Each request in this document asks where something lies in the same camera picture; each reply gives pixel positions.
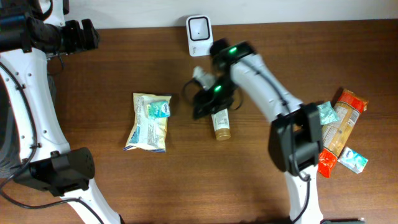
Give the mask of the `white cream tube gold cap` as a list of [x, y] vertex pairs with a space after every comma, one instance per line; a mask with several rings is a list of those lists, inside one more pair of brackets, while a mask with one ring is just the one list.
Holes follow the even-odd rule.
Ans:
[[217, 141], [225, 141], [231, 137], [228, 110], [224, 109], [211, 115]]

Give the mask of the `beige snack bag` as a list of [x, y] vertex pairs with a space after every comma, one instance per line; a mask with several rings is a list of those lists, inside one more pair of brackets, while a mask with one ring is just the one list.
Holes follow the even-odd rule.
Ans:
[[170, 106], [171, 95], [133, 93], [135, 112], [134, 126], [131, 129], [124, 151], [142, 149], [151, 152], [165, 152], [168, 118], [149, 119], [147, 104], [154, 101], [167, 101]]

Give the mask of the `orange noodle packet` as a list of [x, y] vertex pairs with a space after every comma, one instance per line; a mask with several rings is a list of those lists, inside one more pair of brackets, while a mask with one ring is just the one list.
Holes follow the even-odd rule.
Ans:
[[318, 171], [330, 178], [359, 116], [367, 110], [369, 101], [344, 89], [333, 109], [339, 120], [322, 127], [323, 151], [319, 155]]

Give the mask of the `teal Kleenex tissue pack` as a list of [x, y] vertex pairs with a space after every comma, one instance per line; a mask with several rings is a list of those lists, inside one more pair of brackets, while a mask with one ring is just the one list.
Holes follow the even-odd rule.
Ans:
[[171, 115], [169, 103], [165, 100], [147, 104], [149, 119], [168, 118]]

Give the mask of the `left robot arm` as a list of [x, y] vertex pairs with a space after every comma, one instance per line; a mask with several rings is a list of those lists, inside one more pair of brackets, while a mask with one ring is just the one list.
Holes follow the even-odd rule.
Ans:
[[89, 19], [66, 21], [65, 0], [1, 2], [1, 177], [69, 204], [85, 223], [122, 223], [95, 182], [89, 149], [58, 123], [47, 63], [98, 48]]

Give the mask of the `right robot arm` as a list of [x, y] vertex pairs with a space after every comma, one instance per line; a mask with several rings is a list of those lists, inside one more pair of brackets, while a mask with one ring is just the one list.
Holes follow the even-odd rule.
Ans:
[[248, 42], [229, 45], [226, 39], [210, 47], [215, 83], [193, 98], [193, 118], [215, 114], [233, 104], [236, 89], [245, 91], [270, 122], [268, 151], [287, 183], [291, 223], [321, 223], [317, 190], [322, 127], [315, 103], [294, 97], [265, 65]]

